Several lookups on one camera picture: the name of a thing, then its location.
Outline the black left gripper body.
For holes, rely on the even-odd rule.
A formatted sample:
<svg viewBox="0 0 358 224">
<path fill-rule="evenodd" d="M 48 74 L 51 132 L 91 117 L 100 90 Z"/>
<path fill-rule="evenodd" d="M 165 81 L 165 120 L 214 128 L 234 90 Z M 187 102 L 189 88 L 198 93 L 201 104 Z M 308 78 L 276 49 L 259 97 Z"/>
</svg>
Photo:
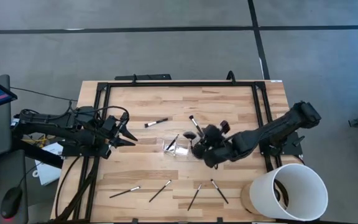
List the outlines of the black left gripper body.
<svg viewBox="0 0 358 224">
<path fill-rule="evenodd" d="M 107 117 L 107 119 L 104 121 L 104 124 L 102 125 L 100 131 L 105 139 L 108 141 L 103 144 L 101 147 L 101 152 L 99 155 L 101 157 L 109 157 L 111 155 L 110 148 L 114 147 L 114 141 L 116 139 L 121 139 L 119 135 L 121 134 L 120 127 L 122 124 L 127 124 L 129 115 L 126 112 L 123 112 L 122 116 L 117 119 L 113 115 L 110 115 Z"/>
</svg>

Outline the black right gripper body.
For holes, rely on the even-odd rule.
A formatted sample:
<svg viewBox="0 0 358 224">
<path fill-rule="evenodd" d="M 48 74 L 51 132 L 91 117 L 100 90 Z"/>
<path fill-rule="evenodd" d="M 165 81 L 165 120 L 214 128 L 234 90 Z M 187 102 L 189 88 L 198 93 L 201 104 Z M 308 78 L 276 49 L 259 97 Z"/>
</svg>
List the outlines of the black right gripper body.
<svg viewBox="0 0 358 224">
<path fill-rule="evenodd" d="M 229 123 L 222 121 L 220 127 L 209 124 L 212 126 L 212 136 L 205 138 L 208 140 L 208 149 L 194 149 L 194 145 L 191 147 L 191 153 L 199 160 L 203 160 L 204 163 L 210 168 L 217 168 L 222 162 L 232 159 L 233 150 L 232 144 L 224 137 L 230 131 Z"/>
</svg>

